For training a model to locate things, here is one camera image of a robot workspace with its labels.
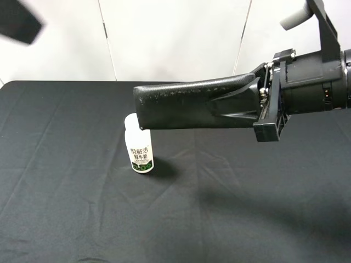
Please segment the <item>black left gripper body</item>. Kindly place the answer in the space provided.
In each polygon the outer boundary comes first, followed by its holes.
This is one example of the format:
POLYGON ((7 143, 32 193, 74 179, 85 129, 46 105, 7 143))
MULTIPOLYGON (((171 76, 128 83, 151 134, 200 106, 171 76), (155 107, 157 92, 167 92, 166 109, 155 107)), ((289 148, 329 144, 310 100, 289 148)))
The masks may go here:
POLYGON ((43 23, 21 2, 1 0, 1 35, 31 44, 43 28, 43 23))

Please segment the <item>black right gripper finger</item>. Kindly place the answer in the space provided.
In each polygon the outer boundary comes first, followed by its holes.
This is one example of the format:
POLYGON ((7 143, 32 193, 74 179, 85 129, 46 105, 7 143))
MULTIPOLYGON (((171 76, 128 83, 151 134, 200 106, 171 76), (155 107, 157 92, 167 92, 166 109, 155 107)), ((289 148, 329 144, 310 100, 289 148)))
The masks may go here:
POLYGON ((235 119, 257 120, 261 113, 260 78, 237 90, 210 100, 212 114, 235 119))

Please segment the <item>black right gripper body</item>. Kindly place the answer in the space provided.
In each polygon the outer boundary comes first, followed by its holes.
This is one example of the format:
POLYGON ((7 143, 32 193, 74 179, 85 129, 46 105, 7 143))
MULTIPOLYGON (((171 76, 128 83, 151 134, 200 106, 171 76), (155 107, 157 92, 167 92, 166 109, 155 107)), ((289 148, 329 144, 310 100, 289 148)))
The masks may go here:
POLYGON ((278 141, 291 115, 346 108, 346 52, 323 61, 322 52, 276 53, 265 65, 261 112, 253 128, 259 142, 278 141))

